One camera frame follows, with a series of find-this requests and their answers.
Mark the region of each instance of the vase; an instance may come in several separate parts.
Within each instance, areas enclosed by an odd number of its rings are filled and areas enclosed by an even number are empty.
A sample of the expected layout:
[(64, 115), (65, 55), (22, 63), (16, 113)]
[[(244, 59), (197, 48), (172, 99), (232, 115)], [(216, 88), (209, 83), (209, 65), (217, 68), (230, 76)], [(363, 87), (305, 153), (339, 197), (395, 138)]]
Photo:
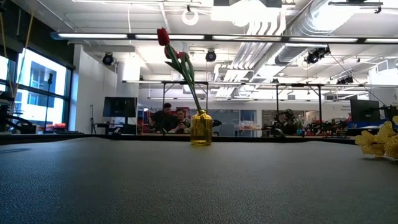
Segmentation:
[(191, 144), (196, 146), (209, 146), (213, 135), (212, 118), (205, 110), (198, 111), (192, 117)]

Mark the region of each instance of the computer monitor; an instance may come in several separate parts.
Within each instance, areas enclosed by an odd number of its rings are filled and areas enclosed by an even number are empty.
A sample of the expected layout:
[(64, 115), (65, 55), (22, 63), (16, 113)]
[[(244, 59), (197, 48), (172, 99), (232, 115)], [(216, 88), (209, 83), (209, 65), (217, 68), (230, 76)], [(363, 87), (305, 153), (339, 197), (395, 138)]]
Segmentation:
[(136, 97), (105, 97), (103, 116), (135, 118), (136, 108)]
[(351, 119), (355, 122), (380, 121), (380, 106), (376, 100), (350, 100)]

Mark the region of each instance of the man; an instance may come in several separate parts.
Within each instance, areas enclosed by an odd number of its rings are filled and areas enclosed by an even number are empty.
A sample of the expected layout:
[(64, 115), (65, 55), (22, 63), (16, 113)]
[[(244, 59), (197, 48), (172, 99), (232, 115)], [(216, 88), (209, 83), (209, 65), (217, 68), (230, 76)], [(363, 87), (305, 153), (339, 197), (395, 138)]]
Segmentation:
[(178, 125), (175, 127), (174, 132), (177, 134), (190, 133), (191, 122), (185, 118), (184, 110), (177, 109)]
[(149, 124), (155, 132), (170, 131), (173, 129), (177, 123), (175, 116), (171, 114), (170, 103), (165, 103), (163, 105), (163, 111), (157, 111), (149, 118)]

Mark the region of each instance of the wall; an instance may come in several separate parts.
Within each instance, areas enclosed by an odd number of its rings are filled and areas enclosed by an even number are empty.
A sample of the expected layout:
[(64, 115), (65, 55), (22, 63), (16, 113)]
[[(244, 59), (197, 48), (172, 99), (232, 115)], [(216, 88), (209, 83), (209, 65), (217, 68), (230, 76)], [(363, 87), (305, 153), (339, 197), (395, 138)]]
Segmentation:
[(81, 45), (75, 46), (70, 130), (91, 133), (90, 105), (93, 105), (94, 123), (104, 121), (103, 106), (105, 96), (116, 96), (117, 76), (114, 71), (89, 56)]

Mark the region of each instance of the yellow flower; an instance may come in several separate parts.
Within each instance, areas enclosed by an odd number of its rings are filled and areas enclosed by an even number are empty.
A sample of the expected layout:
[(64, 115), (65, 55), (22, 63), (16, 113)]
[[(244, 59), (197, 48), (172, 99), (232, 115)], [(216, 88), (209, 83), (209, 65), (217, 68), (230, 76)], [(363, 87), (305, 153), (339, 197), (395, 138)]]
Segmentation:
[(386, 155), (394, 159), (398, 159), (398, 136), (391, 137), (384, 145)]
[(368, 131), (362, 131), (362, 135), (355, 137), (355, 144), (359, 146), (370, 146), (373, 143), (373, 135)]
[(374, 136), (373, 141), (379, 144), (385, 144), (390, 140), (390, 137), (394, 135), (396, 135), (396, 133), (392, 129), (391, 121), (386, 121), (377, 135)]
[(398, 125), (398, 116), (394, 116), (392, 118), (392, 121), (394, 122), (394, 124)]
[(384, 145), (374, 144), (374, 136), (368, 131), (362, 131), (362, 135), (355, 137), (355, 144), (361, 146), (363, 154), (375, 155), (376, 157), (384, 155)]

